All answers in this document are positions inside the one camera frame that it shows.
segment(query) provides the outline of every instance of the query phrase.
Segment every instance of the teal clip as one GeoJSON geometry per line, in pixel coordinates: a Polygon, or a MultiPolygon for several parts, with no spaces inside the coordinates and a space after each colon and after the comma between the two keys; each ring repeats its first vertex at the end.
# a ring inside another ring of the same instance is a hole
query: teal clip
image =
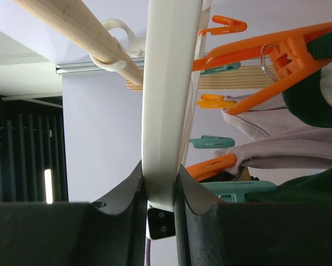
{"type": "Polygon", "coordinates": [[[205,69],[202,73],[200,73],[200,75],[210,75],[210,74],[217,74],[217,73],[221,73],[221,72],[235,70],[235,69],[239,69],[240,66],[241,66],[241,62],[237,62],[237,63],[233,63],[233,64],[229,64],[229,65],[222,65],[222,66],[218,66],[216,68],[205,69]]]}
{"type": "Polygon", "coordinates": [[[218,137],[203,135],[201,139],[190,139],[196,149],[225,149],[234,146],[234,140],[230,137],[218,137]]]}
{"type": "Polygon", "coordinates": [[[277,190],[277,185],[269,181],[227,181],[201,184],[226,202],[245,202],[244,195],[248,193],[277,190]]]}

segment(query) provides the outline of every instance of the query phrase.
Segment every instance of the fluorescent light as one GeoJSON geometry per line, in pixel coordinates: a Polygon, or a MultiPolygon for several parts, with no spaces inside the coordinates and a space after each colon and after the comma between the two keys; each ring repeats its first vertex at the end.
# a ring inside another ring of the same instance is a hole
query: fluorescent light
{"type": "Polygon", "coordinates": [[[45,195],[46,195],[46,203],[53,203],[53,180],[51,177],[51,170],[46,169],[44,172],[45,175],[45,195]]]}

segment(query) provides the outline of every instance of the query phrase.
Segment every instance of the cable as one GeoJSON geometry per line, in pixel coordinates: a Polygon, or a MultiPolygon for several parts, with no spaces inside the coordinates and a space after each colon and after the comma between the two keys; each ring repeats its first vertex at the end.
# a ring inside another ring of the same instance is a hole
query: cable
{"type": "Polygon", "coordinates": [[[151,266],[151,240],[146,241],[146,266],[151,266]]]}

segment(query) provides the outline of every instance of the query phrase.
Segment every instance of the green fabric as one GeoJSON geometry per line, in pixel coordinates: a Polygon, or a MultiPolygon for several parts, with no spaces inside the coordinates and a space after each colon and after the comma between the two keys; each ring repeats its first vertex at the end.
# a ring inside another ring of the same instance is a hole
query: green fabric
{"type": "MultiPolygon", "coordinates": [[[[315,59],[332,58],[332,31],[308,43],[315,59]]],[[[283,92],[289,111],[302,122],[317,127],[332,127],[332,106],[320,90],[321,71],[314,73],[283,92]]]]}
{"type": "Polygon", "coordinates": [[[268,193],[249,193],[246,201],[267,203],[324,203],[332,206],[332,168],[325,172],[298,177],[268,193]]]}

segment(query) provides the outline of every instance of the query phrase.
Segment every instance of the orange clip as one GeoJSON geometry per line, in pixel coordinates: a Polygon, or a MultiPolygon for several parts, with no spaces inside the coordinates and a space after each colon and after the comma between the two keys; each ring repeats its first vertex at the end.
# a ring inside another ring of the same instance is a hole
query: orange clip
{"type": "Polygon", "coordinates": [[[205,35],[208,32],[211,35],[222,35],[229,33],[244,32],[247,29],[246,22],[238,21],[237,19],[227,18],[219,15],[212,17],[212,21],[218,24],[224,25],[224,27],[201,29],[199,30],[199,35],[205,35]]]}
{"type": "Polygon", "coordinates": [[[196,104],[201,108],[215,109],[215,108],[229,108],[236,104],[235,101],[224,101],[225,96],[214,94],[203,94],[200,96],[201,101],[197,101],[196,104]]]}
{"type": "Polygon", "coordinates": [[[307,50],[308,42],[331,30],[332,22],[327,22],[229,43],[195,60],[193,71],[268,55],[279,80],[226,109],[228,114],[238,115],[282,93],[332,62],[332,59],[315,60],[307,50]]]}
{"type": "Polygon", "coordinates": [[[188,173],[198,182],[213,177],[224,169],[232,167],[236,164],[237,158],[234,154],[226,154],[218,158],[214,158],[196,165],[188,166],[188,173]]]}

